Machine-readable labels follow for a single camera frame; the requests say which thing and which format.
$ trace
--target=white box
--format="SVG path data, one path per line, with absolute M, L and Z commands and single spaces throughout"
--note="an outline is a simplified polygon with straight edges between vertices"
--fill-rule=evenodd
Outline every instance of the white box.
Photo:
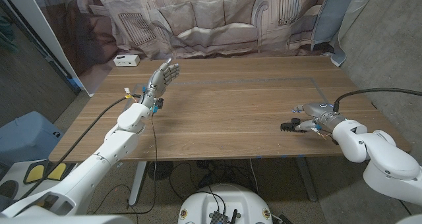
M 116 66 L 137 66 L 139 55 L 118 55 L 113 59 Z

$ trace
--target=gray wall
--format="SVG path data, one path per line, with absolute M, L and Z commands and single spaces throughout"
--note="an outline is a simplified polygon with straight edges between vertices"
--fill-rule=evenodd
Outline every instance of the gray wall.
M 422 0 L 370 0 L 342 47 L 341 69 L 359 88 L 397 87 L 422 91 Z M 375 106 L 413 144 L 422 163 L 422 98 L 377 92 Z

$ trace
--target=table leg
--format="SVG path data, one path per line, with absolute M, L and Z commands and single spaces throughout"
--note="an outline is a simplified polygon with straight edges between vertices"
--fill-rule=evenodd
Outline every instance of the table leg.
M 146 168 L 146 161 L 139 161 L 138 166 L 136 167 L 135 178 L 133 179 L 132 191 L 129 196 L 129 205 L 134 206 L 138 202 L 138 197 L 140 193 L 140 185 L 144 178 L 144 172 Z
M 318 200 L 317 193 L 315 192 L 314 183 L 312 182 L 311 174 L 308 169 L 308 164 L 306 163 L 306 159 L 304 157 L 296 157 L 297 166 L 299 166 L 299 170 L 302 176 L 303 184 L 305 185 L 306 192 L 308 194 L 308 199 L 311 202 L 316 202 Z

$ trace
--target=wooden table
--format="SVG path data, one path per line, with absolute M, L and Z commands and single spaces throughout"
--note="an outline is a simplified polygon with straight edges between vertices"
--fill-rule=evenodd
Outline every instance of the wooden table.
M 162 61 L 137 67 L 117 67 L 104 80 L 49 159 L 57 161 L 109 104 L 125 95 L 124 87 L 140 94 L 142 85 Z M 158 160 L 234 159 L 342 155 L 340 147 L 313 132 L 281 132 L 294 106 L 334 100 L 352 90 L 353 82 L 329 57 L 271 57 L 174 60 L 181 74 L 165 92 L 164 107 L 154 115 Z M 130 100 L 109 110 L 80 141 L 66 161 L 83 161 L 102 144 L 106 132 Z M 345 98 L 340 112 L 368 127 L 389 133 L 397 145 L 411 146 L 364 95 Z M 155 159 L 150 124 L 138 148 L 126 160 Z

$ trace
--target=white robotic arm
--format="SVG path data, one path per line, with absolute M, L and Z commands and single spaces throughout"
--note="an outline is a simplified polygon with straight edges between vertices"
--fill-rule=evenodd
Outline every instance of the white robotic arm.
M 31 195 L 11 205 L 1 214 L 6 217 L 27 215 L 75 215 L 85 210 L 98 183 L 109 169 L 138 146 L 138 137 L 145 129 L 158 98 L 166 86 L 179 75 L 179 65 L 167 60 L 154 72 L 138 103 L 131 105 L 106 134 L 104 143 L 72 173 L 56 186 Z
M 386 132 L 368 133 L 366 126 L 333 112 L 332 105 L 327 103 L 298 105 L 293 110 L 313 117 L 295 130 L 318 132 L 324 128 L 332 132 L 348 160 L 361 163 L 370 159 L 363 178 L 372 189 L 422 206 L 422 168 L 412 156 L 397 148 Z

